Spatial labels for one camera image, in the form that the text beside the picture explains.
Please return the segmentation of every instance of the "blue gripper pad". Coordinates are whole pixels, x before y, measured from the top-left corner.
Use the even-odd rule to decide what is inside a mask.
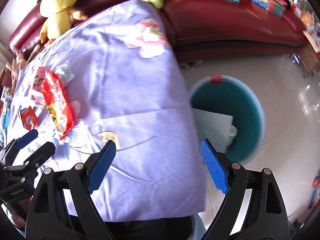
[[[215,187],[220,189],[223,194],[227,194],[230,189],[227,174],[206,140],[203,140],[200,144],[200,153],[208,168]]]
[[[107,174],[107,171],[116,156],[116,144],[112,141],[102,150],[102,155],[95,166],[91,169],[89,174],[87,191],[90,195],[93,193],[93,191],[99,189],[105,175]]]
[[[26,147],[30,142],[35,140],[38,137],[38,131],[36,129],[32,129],[30,132],[26,133],[24,136],[18,139],[16,148],[23,149]]]

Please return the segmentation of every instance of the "blue bucket rim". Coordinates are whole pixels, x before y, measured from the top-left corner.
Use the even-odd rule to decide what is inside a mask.
[[[262,142],[263,142],[263,138],[265,135],[265,131],[266,131],[266,116],[265,113],[263,111],[262,105],[258,99],[258,97],[256,96],[256,94],[251,90],[251,88],[249,88],[246,84],[244,84],[242,81],[234,78],[234,77],[230,77],[230,76],[226,76],[226,75],[221,75],[222,80],[223,81],[227,81],[233,84],[236,84],[237,86],[241,87],[243,90],[245,90],[249,96],[251,97],[252,101],[254,102],[255,106],[257,107],[258,110],[258,114],[259,117],[261,119],[261,127],[260,127],[260,137],[259,140],[257,141],[255,147],[253,148],[252,153],[243,161],[241,161],[242,165],[245,165],[247,163],[249,163],[257,154],[258,154],[258,150],[260,149]],[[196,82],[190,89],[189,91],[189,98],[190,100],[193,98],[194,94],[196,93],[196,91],[204,86],[207,83],[211,83],[212,79],[211,77],[205,77],[200,79],[198,82]]]

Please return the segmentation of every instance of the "sofa cushion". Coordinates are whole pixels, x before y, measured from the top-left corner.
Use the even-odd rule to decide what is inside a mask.
[[[176,37],[175,37],[176,35],[175,35],[175,32],[174,32],[172,25],[169,22],[167,16],[163,13],[162,10],[156,9],[156,11],[158,12],[158,15],[160,16],[160,18],[164,24],[165,35],[167,36],[167,39],[168,39],[170,45],[172,47],[176,46]]]
[[[291,9],[286,10],[284,15],[279,17],[251,1],[240,0],[240,3],[268,26],[274,43],[291,46],[300,46],[306,43],[306,38],[302,33],[305,26]]]
[[[37,4],[22,20],[13,34],[11,34],[9,39],[9,47],[12,53],[15,53],[18,49],[20,49],[30,35],[32,35],[39,28],[39,26],[42,26],[45,22],[46,18],[40,15],[39,7],[40,4]]]
[[[248,0],[167,0],[164,12],[176,33],[177,45],[204,41],[244,40],[300,46],[296,33],[281,17]]]

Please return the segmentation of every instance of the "lavender blanket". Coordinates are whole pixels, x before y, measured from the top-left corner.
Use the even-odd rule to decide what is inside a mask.
[[[20,165],[46,141],[50,167],[68,170],[100,151],[108,139],[116,157],[92,200],[104,221],[181,217],[204,210],[205,177],[189,99],[164,26],[154,9],[132,0],[90,18],[58,38],[20,73],[6,142],[27,130],[17,115],[30,105],[35,66],[52,71],[68,61],[75,78],[66,87],[81,111],[60,145],[46,109],[37,109],[39,137],[20,151]],[[76,215],[70,192],[68,211]]]

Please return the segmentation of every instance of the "black clamp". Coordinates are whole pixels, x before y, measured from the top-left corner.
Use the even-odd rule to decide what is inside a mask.
[[[230,190],[201,240],[290,239],[284,201],[272,171],[246,170],[239,163],[231,163],[225,154],[216,152],[208,139],[206,143],[228,174]],[[252,189],[252,193],[244,223],[239,232],[230,236],[246,189]]]
[[[33,196],[35,192],[34,180],[38,175],[37,169],[55,153],[55,146],[46,142],[28,157],[23,165],[12,166],[20,149],[37,138],[38,132],[31,130],[21,138],[12,140],[2,151],[0,173],[0,199],[12,214],[27,219],[26,206],[18,202]]]
[[[100,217],[88,190],[90,173],[103,155],[114,158],[116,144],[109,140],[99,153],[91,154],[85,163],[69,171],[44,170],[28,212],[26,239],[115,240]],[[63,189],[69,189],[77,215],[86,236],[74,231]]]

